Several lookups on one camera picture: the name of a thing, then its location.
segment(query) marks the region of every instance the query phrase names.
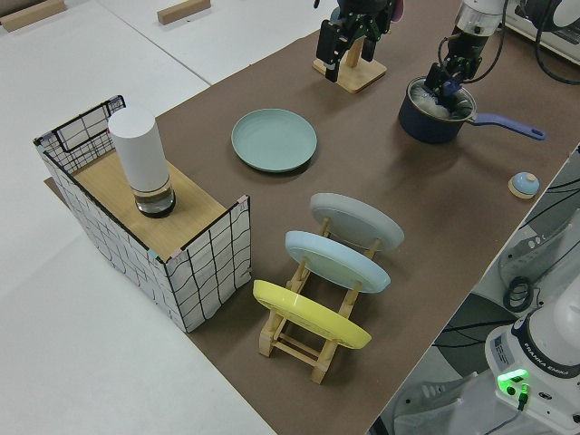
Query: yellow plate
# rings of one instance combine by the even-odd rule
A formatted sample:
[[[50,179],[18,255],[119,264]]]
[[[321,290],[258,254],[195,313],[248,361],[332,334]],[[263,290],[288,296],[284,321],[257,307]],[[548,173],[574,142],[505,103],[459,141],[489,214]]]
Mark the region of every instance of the yellow plate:
[[[350,320],[279,285],[256,280],[254,297],[290,322],[344,347],[361,349],[371,340],[366,331]]]

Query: cooking pot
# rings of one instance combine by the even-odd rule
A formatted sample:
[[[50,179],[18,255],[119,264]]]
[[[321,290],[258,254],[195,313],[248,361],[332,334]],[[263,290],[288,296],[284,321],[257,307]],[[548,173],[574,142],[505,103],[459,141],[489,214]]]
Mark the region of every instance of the cooking pot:
[[[407,86],[405,99],[399,110],[401,126],[413,138],[428,143],[443,143],[455,138],[464,122],[474,126],[498,125],[515,131],[535,140],[544,140],[546,134],[534,127],[511,120],[494,113],[477,113],[477,106],[473,96],[465,89],[459,89],[455,94],[453,110],[447,116],[438,116],[429,112],[417,103],[417,95],[429,90],[424,86],[425,77],[414,79]]]

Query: small round button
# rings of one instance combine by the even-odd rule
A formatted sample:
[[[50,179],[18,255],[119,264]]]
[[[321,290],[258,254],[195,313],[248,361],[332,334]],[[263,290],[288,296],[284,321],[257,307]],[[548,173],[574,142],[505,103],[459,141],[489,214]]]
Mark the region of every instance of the small round button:
[[[534,174],[519,172],[508,182],[509,191],[518,198],[533,198],[540,189],[540,181]]]

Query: wooden plate stand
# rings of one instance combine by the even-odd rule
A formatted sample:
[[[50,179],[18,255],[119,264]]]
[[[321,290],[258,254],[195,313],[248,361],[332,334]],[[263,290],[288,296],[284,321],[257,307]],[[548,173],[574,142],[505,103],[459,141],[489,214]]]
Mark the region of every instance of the wooden plate stand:
[[[351,49],[341,60],[338,80],[336,81],[343,89],[350,93],[357,93],[369,84],[376,82],[387,72],[387,67],[377,61],[366,62],[361,59],[364,37],[354,41]],[[326,73],[326,67],[320,59],[315,59],[313,67],[322,74]]]
[[[330,232],[328,227],[330,224],[330,219],[326,217],[323,221],[321,229],[319,231],[320,236],[329,237]],[[373,246],[364,252],[364,255],[372,259],[377,249],[381,244],[380,239],[376,239]],[[292,278],[286,283],[285,288],[288,290],[298,293],[302,293],[302,290],[310,276],[310,271],[306,269],[306,261],[302,260],[298,265]],[[353,311],[354,303],[359,295],[361,284],[357,284],[353,289],[349,289],[344,296],[343,302],[338,314],[342,317],[349,318],[351,312]],[[299,360],[310,364],[313,366],[310,379],[313,382],[321,383],[323,381],[326,372],[333,360],[334,353],[338,347],[338,343],[332,340],[326,340],[322,350],[316,351],[310,346],[299,342],[295,338],[284,333],[286,320],[282,315],[277,314],[275,311],[270,310],[270,315],[266,324],[260,332],[259,339],[259,351],[264,356],[269,357],[274,348],[278,348],[290,355],[298,358]]]

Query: navy blue pot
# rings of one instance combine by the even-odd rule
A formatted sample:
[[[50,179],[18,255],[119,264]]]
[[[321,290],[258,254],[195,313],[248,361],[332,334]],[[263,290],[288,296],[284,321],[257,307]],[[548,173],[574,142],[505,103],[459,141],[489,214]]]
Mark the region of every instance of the navy blue pot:
[[[418,107],[411,99],[411,89],[413,86],[421,85],[423,82],[425,82],[425,77],[419,77],[409,83],[405,93],[405,99],[399,110],[399,122],[401,126],[413,138],[421,142],[449,142],[455,139],[464,122],[474,126],[498,125],[499,127],[515,131],[535,140],[544,140],[546,138],[546,134],[543,131],[511,120],[510,118],[494,113],[476,113],[475,99],[465,88],[460,89],[459,92],[464,101],[468,102],[471,107],[468,116],[458,120],[450,120],[429,114]]]

